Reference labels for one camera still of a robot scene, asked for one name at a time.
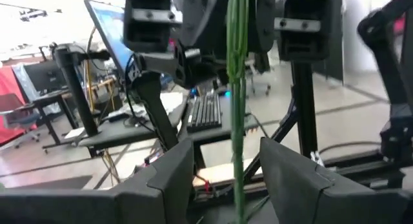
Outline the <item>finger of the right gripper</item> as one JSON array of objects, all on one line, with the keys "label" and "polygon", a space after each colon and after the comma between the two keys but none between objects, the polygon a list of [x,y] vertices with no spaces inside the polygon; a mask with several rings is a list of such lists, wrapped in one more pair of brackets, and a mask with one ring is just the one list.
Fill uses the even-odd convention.
[{"label": "finger of the right gripper", "polygon": [[332,0],[284,0],[281,17],[274,19],[280,59],[320,61],[329,55]]},{"label": "finger of the right gripper", "polygon": [[182,0],[125,0],[123,42],[133,52],[164,52],[183,24]]}]

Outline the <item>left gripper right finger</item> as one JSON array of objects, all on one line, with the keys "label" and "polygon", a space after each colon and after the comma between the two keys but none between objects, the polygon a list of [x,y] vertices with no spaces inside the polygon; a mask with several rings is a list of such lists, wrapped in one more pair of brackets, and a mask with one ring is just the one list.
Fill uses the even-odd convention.
[{"label": "left gripper right finger", "polygon": [[372,190],[265,137],[259,157],[279,224],[413,224],[406,190]]}]

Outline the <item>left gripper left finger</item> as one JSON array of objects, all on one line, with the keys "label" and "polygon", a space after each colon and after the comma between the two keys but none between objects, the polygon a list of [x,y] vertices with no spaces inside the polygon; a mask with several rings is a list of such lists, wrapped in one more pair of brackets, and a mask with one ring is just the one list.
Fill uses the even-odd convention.
[{"label": "left gripper left finger", "polygon": [[194,147],[184,139],[108,190],[0,191],[0,224],[185,224]]}]

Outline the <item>blue artificial flower bunch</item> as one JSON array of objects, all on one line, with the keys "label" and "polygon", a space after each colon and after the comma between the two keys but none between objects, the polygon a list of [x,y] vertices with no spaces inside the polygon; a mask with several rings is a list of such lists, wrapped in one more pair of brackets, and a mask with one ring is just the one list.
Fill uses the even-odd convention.
[{"label": "blue artificial flower bunch", "polygon": [[245,58],[248,49],[249,0],[228,0],[227,74],[231,89],[231,140],[234,167],[236,224],[246,224],[243,182],[243,131],[245,118]]}]

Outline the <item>monitor with blue screen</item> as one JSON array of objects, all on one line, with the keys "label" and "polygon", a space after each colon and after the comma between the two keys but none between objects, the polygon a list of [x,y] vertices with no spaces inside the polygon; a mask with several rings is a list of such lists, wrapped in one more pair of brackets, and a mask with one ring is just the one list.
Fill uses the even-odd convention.
[{"label": "monitor with blue screen", "polygon": [[84,3],[119,76],[124,79],[126,66],[132,55],[132,51],[123,43],[124,8],[93,0],[84,0]]}]

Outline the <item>black office chair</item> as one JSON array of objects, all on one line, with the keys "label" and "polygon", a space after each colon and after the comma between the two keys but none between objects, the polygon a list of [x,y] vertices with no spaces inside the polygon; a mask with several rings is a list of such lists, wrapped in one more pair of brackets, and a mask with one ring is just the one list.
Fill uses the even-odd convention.
[{"label": "black office chair", "polygon": [[250,80],[250,89],[253,95],[256,94],[256,84],[254,83],[254,77],[256,75],[263,75],[266,72],[270,72],[270,62],[268,58],[268,53],[249,53],[247,60],[245,61],[246,66],[246,78]]}]

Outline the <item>tall black pole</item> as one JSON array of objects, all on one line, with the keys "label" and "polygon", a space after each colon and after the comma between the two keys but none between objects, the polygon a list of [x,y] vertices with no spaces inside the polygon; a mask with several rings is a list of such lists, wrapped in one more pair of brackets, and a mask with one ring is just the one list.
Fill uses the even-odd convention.
[{"label": "tall black pole", "polygon": [[65,45],[59,45],[54,50],[54,57],[58,67],[64,75],[67,86],[72,93],[74,103],[77,105],[87,135],[89,137],[97,135],[97,125],[93,120],[92,113],[76,72],[76,67],[83,61],[93,59],[107,61],[110,59],[110,53],[107,50],[90,53],[71,52]]}]

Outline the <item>black keyboard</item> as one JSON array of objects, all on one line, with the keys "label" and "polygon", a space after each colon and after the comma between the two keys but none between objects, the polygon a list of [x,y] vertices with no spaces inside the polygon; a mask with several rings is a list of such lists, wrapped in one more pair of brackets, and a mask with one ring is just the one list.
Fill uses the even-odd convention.
[{"label": "black keyboard", "polygon": [[217,94],[196,97],[189,112],[186,130],[189,133],[220,128],[221,105]]}]

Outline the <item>small black desk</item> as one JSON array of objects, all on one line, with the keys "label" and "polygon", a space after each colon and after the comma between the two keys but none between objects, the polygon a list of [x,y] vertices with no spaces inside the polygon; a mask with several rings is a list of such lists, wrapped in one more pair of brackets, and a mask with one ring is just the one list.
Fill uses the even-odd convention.
[{"label": "small black desk", "polygon": [[73,141],[71,140],[61,140],[61,138],[57,135],[56,131],[54,130],[50,118],[45,114],[45,111],[43,110],[44,107],[47,107],[48,105],[52,105],[54,103],[57,103],[60,107],[60,109],[64,112],[66,115],[66,118],[68,122],[70,123],[70,126],[72,129],[76,129],[79,127],[79,124],[77,120],[75,119],[74,115],[70,111],[65,99],[70,97],[69,91],[67,89],[65,90],[57,90],[55,92],[51,92],[48,94],[45,94],[39,98],[36,98],[32,101],[33,106],[39,111],[43,123],[46,125],[49,134],[51,135],[52,139],[54,140],[54,144],[51,145],[45,145],[42,146],[42,149],[45,154],[48,154],[48,149],[49,148],[54,148],[54,147],[60,147],[63,145],[71,145]]}]

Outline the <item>grey office chair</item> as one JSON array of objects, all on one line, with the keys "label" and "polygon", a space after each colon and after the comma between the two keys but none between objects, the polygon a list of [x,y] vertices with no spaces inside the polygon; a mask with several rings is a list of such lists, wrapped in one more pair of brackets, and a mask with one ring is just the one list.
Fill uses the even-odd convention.
[{"label": "grey office chair", "polygon": [[6,129],[23,130],[23,138],[12,145],[14,148],[19,148],[20,144],[28,138],[39,142],[41,134],[34,126],[41,115],[32,105],[24,105],[16,94],[0,95],[0,117]]}]

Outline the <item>red fabric partition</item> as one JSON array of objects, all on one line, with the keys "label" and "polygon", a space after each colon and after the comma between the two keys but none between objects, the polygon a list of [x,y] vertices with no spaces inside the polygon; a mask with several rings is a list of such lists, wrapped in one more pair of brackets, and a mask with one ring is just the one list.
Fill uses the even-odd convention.
[{"label": "red fabric partition", "polygon": [[[11,66],[0,68],[0,95],[14,93],[26,105],[18,80]],[[8,130],[0,117],[0,147],[23,134],[23,130]]]}]

